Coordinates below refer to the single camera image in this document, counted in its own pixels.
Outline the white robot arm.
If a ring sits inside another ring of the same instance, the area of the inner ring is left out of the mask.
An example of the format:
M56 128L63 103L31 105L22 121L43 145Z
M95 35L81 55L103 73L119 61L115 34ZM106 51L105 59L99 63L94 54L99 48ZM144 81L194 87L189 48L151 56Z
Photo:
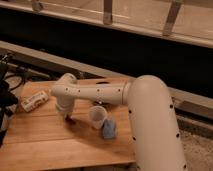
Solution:
M66 73L53 84L51 94L63 115L73 111L76 99L127 106L139 171L188 171L172 98L158 77L79 85Z

